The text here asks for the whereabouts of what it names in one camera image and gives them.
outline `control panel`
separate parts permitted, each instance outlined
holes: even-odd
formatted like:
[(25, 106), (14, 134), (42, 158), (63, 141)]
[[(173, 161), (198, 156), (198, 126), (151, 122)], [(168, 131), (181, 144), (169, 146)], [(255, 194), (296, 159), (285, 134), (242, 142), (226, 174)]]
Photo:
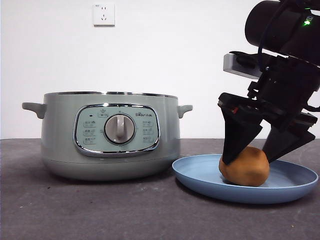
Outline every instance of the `control panel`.
[(73, 141), (90, 157), (123, 157), (153, 150), (159, 143), (156, 112), (149, 106), (94, 104), (76, 116)]

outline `electrical outlet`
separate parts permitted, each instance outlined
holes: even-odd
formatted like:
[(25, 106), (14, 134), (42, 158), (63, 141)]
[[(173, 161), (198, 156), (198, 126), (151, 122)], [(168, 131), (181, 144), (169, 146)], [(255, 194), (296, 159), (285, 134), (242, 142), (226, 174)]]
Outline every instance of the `electrical outlet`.
[(98, 26), (115, 26), (115, 4), (95, 4), (92, 7), (93, 25)]

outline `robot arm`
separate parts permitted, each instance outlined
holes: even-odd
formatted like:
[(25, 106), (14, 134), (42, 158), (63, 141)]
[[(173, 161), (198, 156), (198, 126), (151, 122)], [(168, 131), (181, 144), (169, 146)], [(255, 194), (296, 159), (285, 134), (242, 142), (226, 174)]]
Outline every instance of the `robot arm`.
[(263, 146), (269, 162), (311, 142), (308, 129), (317, 118), (303, 109), (320, 87), (320, 10), (318, 0), (266, 0), (248, 16), (245, 36), (249, 43), (275, 53), (224, 56), (223, 70), (251, 79), (248, 98), (222, 93), (218, 106), (225, 120), (223, 162), (231, 163), (258, 135), (266, 120), (271, 131)]

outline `dark countertop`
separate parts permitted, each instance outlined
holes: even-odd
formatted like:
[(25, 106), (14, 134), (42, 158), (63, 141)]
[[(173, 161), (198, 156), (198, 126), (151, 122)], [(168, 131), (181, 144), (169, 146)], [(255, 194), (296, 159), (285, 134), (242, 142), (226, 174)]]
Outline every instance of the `dark countertop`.
[[(261, 147), (263, 140), (253, 145)], [(222, 139), (182, 139), (181, 155), (221, 153)], [(320, 174), (320, 139), (282, 157)], [(289, 203), (252, 205), (202, 196), (170, 168), (117, 182), (50, 174), (39, 139), (1, 140), (2, 240), (315, 240), (320, 186)]]

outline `brand logo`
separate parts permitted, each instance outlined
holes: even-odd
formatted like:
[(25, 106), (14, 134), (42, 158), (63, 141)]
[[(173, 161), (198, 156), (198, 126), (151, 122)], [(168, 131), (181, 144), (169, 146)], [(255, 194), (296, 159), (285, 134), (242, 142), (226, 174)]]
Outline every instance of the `brand logo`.
[(136, 112), (135, 116), (137, 116), (137, 117), (152, 117), (152, 114)]

